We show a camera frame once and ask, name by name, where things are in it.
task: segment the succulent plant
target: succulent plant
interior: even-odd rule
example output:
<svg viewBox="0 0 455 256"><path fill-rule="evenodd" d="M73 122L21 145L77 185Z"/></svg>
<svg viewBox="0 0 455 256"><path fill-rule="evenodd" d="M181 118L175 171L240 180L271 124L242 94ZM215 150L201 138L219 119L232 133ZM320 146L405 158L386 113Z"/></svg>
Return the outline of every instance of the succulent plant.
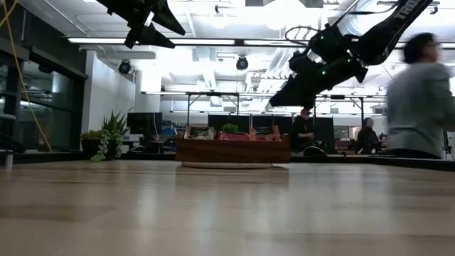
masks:
<svg viewBox="0 0 455 256"><path fill-rule="evenodd" d="M111 117L107 119L106 117L102 121L102 128L103 130L107 130L111 133L113 132L119 132L120 135L125 135L129 127L127 126L127 119L125 118L125 115L123 114L120 116L121 113L114 114L112 111Z"/></svg>

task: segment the white pillar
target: white pillar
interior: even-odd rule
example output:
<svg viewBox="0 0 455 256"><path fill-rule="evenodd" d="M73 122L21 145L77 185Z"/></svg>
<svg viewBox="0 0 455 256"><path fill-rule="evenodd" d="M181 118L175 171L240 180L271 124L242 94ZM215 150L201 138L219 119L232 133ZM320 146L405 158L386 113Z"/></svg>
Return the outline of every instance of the white pillar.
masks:
<svg viewBox="0 0 455 256"><path fill-rule="evenodd" d="M156 69L138 70L135 75L136 95L134 97L134 111L160 112L160 95L146 95L142 92L160 92L161 74Z"/></svg>

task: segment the yellow cable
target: yellow cable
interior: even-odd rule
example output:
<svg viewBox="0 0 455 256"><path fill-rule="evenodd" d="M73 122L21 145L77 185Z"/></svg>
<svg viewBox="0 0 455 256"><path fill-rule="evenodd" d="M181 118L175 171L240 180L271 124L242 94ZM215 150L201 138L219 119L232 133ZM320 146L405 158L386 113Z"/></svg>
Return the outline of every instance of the yellow cable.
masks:
<svg viewBox="0 0 455 256"><path fill-rule="evenodd" d="M23 76L22 76L22 72L21 72L21 66L19 65L19 61L18 61L18 58L17 58L17 54L16 54L16 47L14 45L14 39L13 39L13 32L11 30L11 24L9 23L9 15L12 13L12 10L13 8L15 7L15 5L17 4L17 1L18 0L15 0L13 6L11 7L11 10L10 10L10 13L8 12L8 8L6 7L6 2L4 1L3 2L3 9L5 10L5 18L6 19L6 25L8 26L8 32L9 32L9 39L11 41L11 47L13 48L13 55L14 55L14 61L16 62L16 67L17 67L17 71L18 71L18 74L19 74L19 78L21 80L21 84L22 84L22 88L23 88L23 91L25 92L26 94L26 99L28 101L28 106L30 106L30 110L31 110L31 114L33 115L33 118L35 119L35 123L36 125L38 126L38 129L41 133L41 136L43 136L43 139L44 139L44 142L46 144L46 146L48 147L49 149L49 152L52 153L52 147L50 146L49 144L49 141L48 141L48 138L47 136L44 134L43 132L43 129L41 129L41 125L40 123L38 122L38 119L36 118L36 115L35 115L35 110L33 110L33 106L31 105L31 102L30 102L30 98L28 97L28 92L27 92L27 88L26 88L26 84L23 82Z"/></svg>
<svg viewBox="0 0 455 256"><path fill-rule="evenodd" d="M16 5L18 3L18 0L15 0L14 3L13 3L13 6L11 7L11 9L9 9L9 11L5 11L5 18L3 18L1 21L0 21L0 28L3 26L3 24L5 24L5 21L9 18L9 16L13 13L14 11L14 8L16 8Z"/></svg>

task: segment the dark hair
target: dark hair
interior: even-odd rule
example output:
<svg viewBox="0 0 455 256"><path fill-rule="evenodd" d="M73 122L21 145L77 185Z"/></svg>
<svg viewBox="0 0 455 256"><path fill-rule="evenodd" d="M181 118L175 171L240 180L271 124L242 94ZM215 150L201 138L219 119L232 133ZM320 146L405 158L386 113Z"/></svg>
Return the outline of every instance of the dark hair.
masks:
<svg viewBox="0 0 455 256"><path fill-rule="evenodd" d="M406 64L417 63L422 58L424 47L431 42L434 42L434 34L432 33L420 33L411 38L411 40L406 43L405 49L403 50L403 54L405 55L403 61Z"/></svg>
<svg viewBox="0 0 455 256"><path fill-rule="evenodd" d="M368 120L373 120L373 118L371 118L371 117L365 118L365 119L363 120L363 126L364 126L364 127L367 125Z"/></svg>

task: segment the ceiling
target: ceiling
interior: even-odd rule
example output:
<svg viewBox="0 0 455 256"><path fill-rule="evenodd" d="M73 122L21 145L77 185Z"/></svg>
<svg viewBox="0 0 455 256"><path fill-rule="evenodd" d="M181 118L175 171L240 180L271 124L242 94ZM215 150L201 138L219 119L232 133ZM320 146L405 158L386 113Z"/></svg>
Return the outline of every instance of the ceiling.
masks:
<svg viewBox="0 0 455 256"><path fill-rule="evenodd" d="M439 11L430 15L426 10L402 37L402 41L413 34L431 31L440 41L455 40L454 0L439 0ZM106 8L93 0L20 0L29 11L56 27L70 37L125 37L127 23L118 16L109 16ZM298 0L271 0L264 6L248 6L251 1L168 1L168 4L185 28L186 38L283 38L287 28L295 25L320 28L331 17L340 15L353 0L338 0L339 5L326 5L324 9L308 9ZM378 5L377 0L360 0L358 11L383 11L389 6ZM362 34L371 26L383 20L387 14L370 16L348 16L340 23L344 33ZM168 38L180 35L160 25L158 31ZM299 38L308 39L302 31ZM137 56L158 64L162 73L162 85L166 90L204 90L209 83L217 91L268 92L277 91L289 74L287 60L295 49L292 48L246 48L246 47L177 47L165 49L154 46L137 46L130 50L124 46L90 46L98 56L118 65L125 56ZM237 71L235 63L239 55L249 61L246 71ZM141 68L147 60L132 60ZM401 52L392 52L383 65L371 67L363 84L348 80L337 85L330 93L359 95L383 95L391 77L405 68L400 62ZM445 63L455 64L455 51L443 52Z"/></svg>

